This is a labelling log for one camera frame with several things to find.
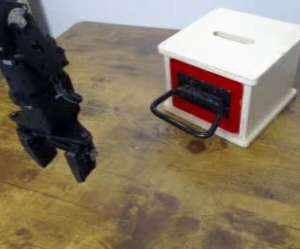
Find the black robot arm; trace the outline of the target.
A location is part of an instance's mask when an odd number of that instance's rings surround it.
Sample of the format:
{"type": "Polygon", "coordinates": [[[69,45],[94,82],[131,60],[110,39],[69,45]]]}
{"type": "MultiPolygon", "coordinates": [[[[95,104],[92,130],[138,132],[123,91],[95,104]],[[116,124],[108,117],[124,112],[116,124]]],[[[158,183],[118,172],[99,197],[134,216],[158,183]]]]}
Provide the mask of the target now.
{"type": "Polygon", "coordinates": [[[40,166],[64,152],[75,179],[95,168],[96,149],[77,121],[81,96],[64,71],[64,49],[43,33],[17,0],[0,0],[0,71],[9,97],[20,109],[11,113],[21,145],[40,166]]]}

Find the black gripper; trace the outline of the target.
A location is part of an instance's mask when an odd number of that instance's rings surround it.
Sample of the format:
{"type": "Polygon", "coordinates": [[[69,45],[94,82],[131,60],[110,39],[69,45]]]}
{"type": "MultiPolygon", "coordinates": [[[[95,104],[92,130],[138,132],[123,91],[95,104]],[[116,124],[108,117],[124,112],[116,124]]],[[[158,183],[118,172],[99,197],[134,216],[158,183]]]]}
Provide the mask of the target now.
{"type": "Polygon", "coordinates": [[[92,136],[77,120],[81,97],[71,91],[40,94],[9,94],[20,110],[11,114],[21,145],[40,167],[45,167],[65,152],[65,160],[81,183],[96,166],[92,136]]]}

